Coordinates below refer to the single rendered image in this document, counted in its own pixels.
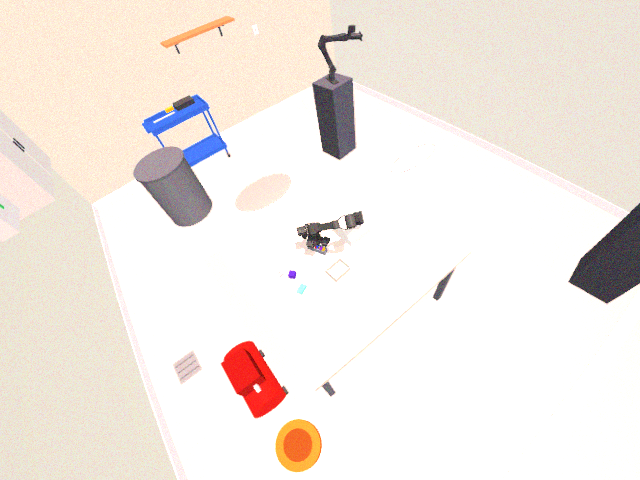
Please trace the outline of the beige open tray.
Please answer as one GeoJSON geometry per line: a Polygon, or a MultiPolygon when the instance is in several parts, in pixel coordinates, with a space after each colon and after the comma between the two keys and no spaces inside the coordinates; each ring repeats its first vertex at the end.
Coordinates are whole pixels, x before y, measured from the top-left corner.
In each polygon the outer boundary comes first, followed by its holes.
{"type": "Polygon", "coordinates": [[[343,277],[351,267],[344,262],[341,258],[337,259],[332,265],[330,265],[325,271],[336,282],[343,277]]]}

